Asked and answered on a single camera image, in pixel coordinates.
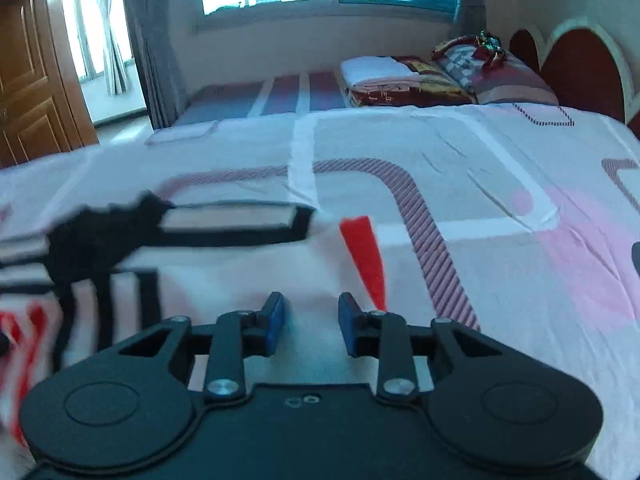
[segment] mattress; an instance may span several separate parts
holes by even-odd
[[[174,126],[271,114],[349,107],[334,72],[280,76],[261,82],[212,85],[191,99]]]
[[[178,204],[275,200],[369,215],[389,310],[411,324],[453,318],[588,384],[605,413],[588,463],[634,480],[639,156],[615,120],[533,104],[208,121],[1,171],[0,237],[147,189]]]

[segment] red headboard panel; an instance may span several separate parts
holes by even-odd
[[[538,48],[536,41],[528,30],[521,28],[511,38],[509,51],[513,55],[523,60],[523,62],[536,74],[540,73],[540,62],[538,61]]]
[[[589,29],[564,33],[546,57],[540,75],[561,105],[625,122],[618,66],[607,46]]]

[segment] stack of bedding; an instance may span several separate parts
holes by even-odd
[[[430,107],[473,100],[443,69],[418,57],[364,56],[340,66],[354,106]]]

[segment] window sill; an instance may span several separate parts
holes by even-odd
[[[375,16],[428,20],[437,23],[453,23],[453,14],[442,10],[423,9],[402,3],[381,4],[375,0],[300,0],[296,2],[272,2],[241,9],[216,10],[200,16],[195,24],[196,32],[211,29],[242,27],[251,23],[273,20],[292,20],[319,16]]]

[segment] wooden wardrobe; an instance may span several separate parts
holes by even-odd
[[[96,142],[62,0],[0,0],[0,168]]]

